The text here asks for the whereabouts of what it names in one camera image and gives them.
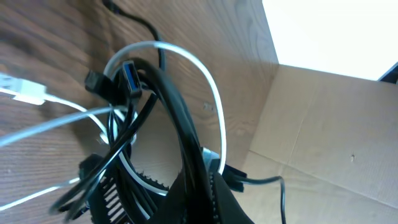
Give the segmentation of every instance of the wood grain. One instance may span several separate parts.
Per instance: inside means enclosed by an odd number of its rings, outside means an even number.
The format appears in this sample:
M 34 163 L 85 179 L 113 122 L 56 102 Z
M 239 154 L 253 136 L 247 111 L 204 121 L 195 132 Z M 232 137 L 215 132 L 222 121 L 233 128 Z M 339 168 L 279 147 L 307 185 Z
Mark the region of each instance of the wood grain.
M 277 68 L 261 1 L 116 3 L 153 23 L 165 41 L 191 51 L 208 67 L 223 102 L 228 164 L 240 167 Z M 88 69 L 102 71 L 121 47 L 152 39 L 144 27 L 111 14 L 99 0 L 4 0 L 0 2 L 0 11 L 3 69 L 12 76 L 43 83 L 50 93 L 87 108 L 105 105 L 84 90 Z M 132 55 L 157 62 L 156 50 Z M 218 151 L 218 120 L 214 111 L 209 110 L 214 101 L 206 80 L 190 62 L 169 52 L 167 73 L 187 102 L 201 144 Z M 34 106 L 6 96 L 0 97 L 0 107 L 2 135 L 74 112 L 56 103 Z M 98 142 L 99 132 L 85 119 L 3 147 L 0 204 L 74 178 L 85 156 L 106 152 L 106 145 Z M 138 170 L 171 184 L 181 166 L 177 146 L 174 127 L 158 104 L 139 132 L 132 161 Z M 49 216 L 47 209 L 65 190 L 0 212 L 0 220 L 60 223 L 63 216 Z M 89 223 L 89 215 L 76 223 Z

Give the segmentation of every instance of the white plug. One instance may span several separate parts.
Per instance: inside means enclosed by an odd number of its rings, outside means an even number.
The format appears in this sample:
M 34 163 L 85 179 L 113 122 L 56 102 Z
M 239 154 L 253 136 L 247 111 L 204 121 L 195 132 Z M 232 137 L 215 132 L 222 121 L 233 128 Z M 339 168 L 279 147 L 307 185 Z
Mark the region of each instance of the white plug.
M 0 72 L 0 92 L 14 96 L 14 100 L 42 105 L 45 102 L 45 90 L 44 85 Z

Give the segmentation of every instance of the brown cardboard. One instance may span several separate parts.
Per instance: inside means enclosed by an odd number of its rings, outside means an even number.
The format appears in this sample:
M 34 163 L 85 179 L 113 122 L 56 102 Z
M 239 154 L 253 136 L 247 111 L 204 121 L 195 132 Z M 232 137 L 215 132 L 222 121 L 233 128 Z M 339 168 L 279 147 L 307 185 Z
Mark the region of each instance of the brown cardboard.
M 282 175 L 288 224 L 395 224 L 398 211 L 388 205 L 249 152 L 243 170 L 253 178 Z M 254 223 L 280 223 L 279 184 L 246 185 L 235 197 Z
M 350 221 L 339 223 L 385 223 L 369 220 L 377 220 L 375 217 L 386 212 L 398 223 L 397 85 L 281 65 L 251 151 L 287 164 L 280 174 L 297 175 L 297 181 L 299 176 L 311 177 L 333 192 L 312 189 L 318 193 L 308 203 L 358 209 L 356 218 L 346 214 Z M 302 192 L 308 191 L 305 181 L 300 182 Z M 344 192 L 344 200 L 335 198 L 336 189 Z M 297 197 L 290 203 L 296 203 Z M 373 215 L 362 219 L 367 217 L 364 211 Z M 329 207 L 322 210 L 326 216 L 343 212 Z M 325 223 L 338 223 L 332 220 Z

